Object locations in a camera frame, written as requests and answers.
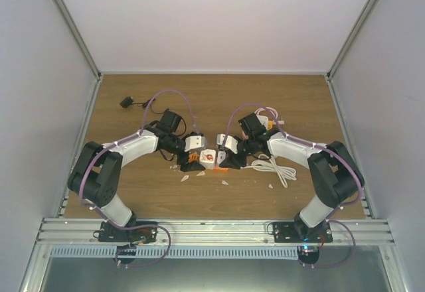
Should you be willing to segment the orange power strip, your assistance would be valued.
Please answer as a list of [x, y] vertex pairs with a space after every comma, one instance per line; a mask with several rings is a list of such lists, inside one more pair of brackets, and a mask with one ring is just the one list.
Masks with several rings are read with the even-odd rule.
[[[220, 168], [217, 165], [215, 165], [215, 168], [213, 169], [215, 171], [227, 171], [228, 168]], [[203, 176], [205, 175], [205, 171], [197, 171], [197, 176]]]

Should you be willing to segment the white tiger cube plug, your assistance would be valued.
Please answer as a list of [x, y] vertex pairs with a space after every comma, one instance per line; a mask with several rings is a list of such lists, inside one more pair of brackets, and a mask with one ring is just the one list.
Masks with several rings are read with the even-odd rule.
[[209, 170], [213, 170], [216, 165], [216, 151], [214, 149], [205, 149], [200, 152], [199, 163]]

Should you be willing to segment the black power adapter with cable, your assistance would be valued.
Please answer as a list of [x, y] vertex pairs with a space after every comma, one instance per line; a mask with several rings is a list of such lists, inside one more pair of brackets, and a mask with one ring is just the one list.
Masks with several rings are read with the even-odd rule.
[[154, 120], [150, 123], [142, 122], [140, 130], [147, 129], [148, 127], [158, 128], [166, 133], [176, 133], [177, 129], [181, 122], [184, 124], [184, 131], [187, 131], [188, 125], [185, 119], [179, 114], [171, 111], [169, 108], [164, 109], [163, 111], [154, 111], [152, 103], [155, 101], [155, 98], [151, 98], [146, 102], [136, 102], [132, 96], [125, 97], [121, 102], [120, 106], [123, 109], [127, 109], [130, 106], [140, 106], [144, 110], [150, 110], [151, 113], [156, 115], [162, 115], [160, 120]]

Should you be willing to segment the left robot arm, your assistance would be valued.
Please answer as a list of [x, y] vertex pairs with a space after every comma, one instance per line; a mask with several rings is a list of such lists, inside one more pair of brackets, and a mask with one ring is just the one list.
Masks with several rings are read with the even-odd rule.
[[167, 110], [159, 121], [144, 125], [135, 133], [117, 141], [99, 144], [86, 143], [68, 178], [68, 189], [78, 195], [80, 202], [98, 211], [114, 226], [114, 234], [123, 242], [135, 238], [136, 216], [117, 194], [121, 170], [130, 162], [158, 151], [177, 157], [180, 170], [203, 171], [205, 168], [189, 155], [206, 149], [203, 133], [193, 131], [181, 137], [175, 134], [183, 118]]

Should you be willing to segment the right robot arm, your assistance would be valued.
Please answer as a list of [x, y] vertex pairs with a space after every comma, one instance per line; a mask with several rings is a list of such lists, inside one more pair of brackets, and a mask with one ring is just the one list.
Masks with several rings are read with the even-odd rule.
[[294, 217], [294, 234], [299, 241], [311, 241], [337, 209], [355, 203], [348, 198], [362, 197], [364, 177], [342, 142], [313, 143], [286, 133], [280, 126], [266, 129], [255, 113], [239, 119], [238, 123], [247, 139], [227, 133], [217, 135], [217, 146], [226, 152], [221, 167], [241, 169], [247, 166], [249, 156], [262, 153], [309, 170], [315, 194]]

